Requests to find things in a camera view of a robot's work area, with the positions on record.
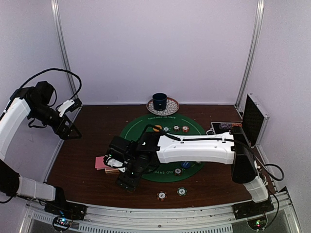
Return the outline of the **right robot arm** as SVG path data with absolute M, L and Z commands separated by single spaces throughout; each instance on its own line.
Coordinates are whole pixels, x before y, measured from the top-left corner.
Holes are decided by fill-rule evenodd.
M 175 162 L 214 162 L 231 165 L 232 181 L 243 184 L 251 195 L 249 210 L 260 214 L 268 206 L 266 178 L 260 174 L 252 150 L 241 127 L 212 135 L 177 135 L 157 126 L 144 129 L 136 140 L 113 137 L 103 162 L 118 169 L 120 187 L 134 191 L 142 175 L 161 164 Z

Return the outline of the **red 5 chip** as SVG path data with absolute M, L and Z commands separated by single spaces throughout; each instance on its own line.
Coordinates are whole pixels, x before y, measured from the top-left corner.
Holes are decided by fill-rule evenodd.
M 183 126 L 182 127 L 182 132 L 187 133 L 190 130 L 190 128 L 188 126 Z

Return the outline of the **red backed card deck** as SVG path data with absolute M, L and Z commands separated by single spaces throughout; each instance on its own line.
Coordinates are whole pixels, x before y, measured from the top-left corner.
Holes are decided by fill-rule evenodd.
M 107 168 L 107 166 L 104 164 L 104 157 L 103 156 L 95 158 L 95 168 L 97 170 L 102 170 L 102 169 Z

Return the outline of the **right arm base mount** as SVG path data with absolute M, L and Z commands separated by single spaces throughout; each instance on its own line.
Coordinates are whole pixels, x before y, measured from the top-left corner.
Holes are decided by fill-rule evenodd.
M 263 230 L 267 223 L 266 214 L 274 210 L 269 201 L 255 203 L 253 201 L 234 204 L 232 206 L 235 219 L 246 219 L 248 226 L 255 231 Z

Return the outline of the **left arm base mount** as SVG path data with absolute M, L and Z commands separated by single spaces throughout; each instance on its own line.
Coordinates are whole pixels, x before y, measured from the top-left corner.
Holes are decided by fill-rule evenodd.
M 87 207 L 72 202 L 66 202 L 62 207 L 55 203 L 45 202 L 44 211 L 55 215 L 52 219 L 52 226 L 56 231 L 63 233 L 73 225 L 74 221 L 85 219 Z

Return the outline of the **orange big blind button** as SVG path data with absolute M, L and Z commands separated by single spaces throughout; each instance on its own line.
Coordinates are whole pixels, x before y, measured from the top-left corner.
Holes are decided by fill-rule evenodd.
M 153 131 L 155 131 L 155 132 L 160 132 L 161 130 L 162 130 L 161 125 L 155 125 L 155 127 L 153 127 Z

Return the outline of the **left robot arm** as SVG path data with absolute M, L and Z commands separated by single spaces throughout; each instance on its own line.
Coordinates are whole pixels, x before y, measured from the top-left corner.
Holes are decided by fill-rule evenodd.
M 51 127 L 62 140 L 81 138 L 67 113 L 80 108 L 82 102 L 71 98 L 53 109 L 49 103 L 54 92 L 51 84 L 41 81 L 36 86 L 18 89 L 11 96 L 8 108 L 0 118 L 0 191 L 9 198 L 18 196 L 50 202 L 51 208 L 64 216 L 70 211 L 70 205 L 62 188 L 23 177 L 13 170 L 13 161 L 22 156 L 13 155 L 12 147 L 26 141 L 18 134 L 26 136 L 27 120 L 39 121 L 40 128 Z

